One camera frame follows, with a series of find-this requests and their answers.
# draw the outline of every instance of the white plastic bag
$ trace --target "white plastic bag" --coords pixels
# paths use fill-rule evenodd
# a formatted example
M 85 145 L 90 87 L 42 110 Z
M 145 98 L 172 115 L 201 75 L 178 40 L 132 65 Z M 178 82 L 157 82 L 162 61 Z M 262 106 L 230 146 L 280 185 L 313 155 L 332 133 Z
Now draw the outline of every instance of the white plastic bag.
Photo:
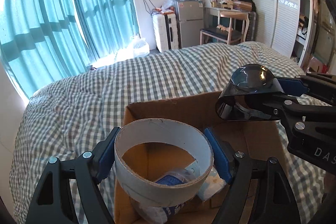
M 132 42 L 127 48 L 122 48 L 118 51 L 116 62 L 125 61 L 136 57 L 144 57 L 149 54 L 149 45 L 145 38 L 140 38 L 138 35 L 134 36 Z
M 165 0 L 165 2 L 162 4 L 161 9 L 167 10 L 170 7 L 174 6 L 176 0 Z
M 186 170 L 190 171 L 194 176 L 197 178 L 201 175 L 200 167 L 197 161 L 194 161 L 192 164 L 186 167 Z M 207 201 L 208 199 L 212 198 L 214 194 L 221 191 L 224 186 L 226 185 L 225 180 L 221 179 L 218 175 L 216 168 L 213 166 L 207 178 L 205 179 L 204 183 L 198 190 L 198 197 L 202 201 Z
M 138 35 L 134 37 L 130 45 L 133 48 L 133 57 L 144 57 L 149 54 L 149 45 L 145 38 L 140 38 Z

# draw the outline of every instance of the white suitcase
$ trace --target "white suitcase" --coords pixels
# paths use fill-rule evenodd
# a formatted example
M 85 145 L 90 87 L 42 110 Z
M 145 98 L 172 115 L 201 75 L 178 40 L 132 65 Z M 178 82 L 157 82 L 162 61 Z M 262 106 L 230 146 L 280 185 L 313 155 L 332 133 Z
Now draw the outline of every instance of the white suitcase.
M 175 14 L 153 15 L 153 25 L 156 45 L 160 52 L 170 49 L 177 50 L 179 48 Z

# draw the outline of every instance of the blue label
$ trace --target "blue label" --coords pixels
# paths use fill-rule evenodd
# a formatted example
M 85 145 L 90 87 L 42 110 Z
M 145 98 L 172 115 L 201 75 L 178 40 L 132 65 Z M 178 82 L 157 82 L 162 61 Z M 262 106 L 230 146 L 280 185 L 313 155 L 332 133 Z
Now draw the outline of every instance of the blue label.
M 178 178 L 172 176 L 172 175 L 166 175 L 162 179 L 158 180 L 156 183 L 162 184 L 162 185 L 168 185 L 168 186 L 174 186 L 183 184 L 181 180 Z M 184 206 L 185 203 L 179 204 L 177 206 L 172 207 L 164 207 L 163 210 L 165 211 L 167 218 L 170 216 L 173 216 L 178 213 L 179 210 Z
M 182 181 L 180 181 L 178 178 L 176 178 L 172 175 L 166 175 L 162 179 L 158 180 L 156 183 L 163 184 L 163 185 L 168 185 L 168 186 L 183 184 Z

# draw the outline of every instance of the tape roll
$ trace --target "tape roll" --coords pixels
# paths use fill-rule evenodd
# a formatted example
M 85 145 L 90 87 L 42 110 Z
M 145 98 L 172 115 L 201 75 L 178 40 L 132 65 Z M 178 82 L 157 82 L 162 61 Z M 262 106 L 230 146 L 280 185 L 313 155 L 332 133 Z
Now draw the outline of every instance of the tape roll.
M 159 142 L 187 151 L 199 164 L 200 176 L 185 184 L 167 186 L 140 177 L 122 159 L 141 143 Z M 213 165 L 212 148 L 196 128 L 168 119 L 142 119 L 124 126 L 115 139 L 115 171 L 120 186 L 144 206 L 170 207 L 193 198 Z

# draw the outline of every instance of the wardrobe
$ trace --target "wardrobe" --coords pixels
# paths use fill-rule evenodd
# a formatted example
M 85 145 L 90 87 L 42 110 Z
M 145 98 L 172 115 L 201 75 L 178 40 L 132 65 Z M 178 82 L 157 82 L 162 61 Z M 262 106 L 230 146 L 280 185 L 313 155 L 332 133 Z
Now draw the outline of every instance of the wardrobe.
M 297 63 L 302 66 L 309 58 L 311 38 L 314 37 L 312 0 L 253 1 L 258 14 L 256 41 L 265 43 L 284 56 L 295 56 Z M 300 33 L 300 15 L 309 20 L 304 36 Z

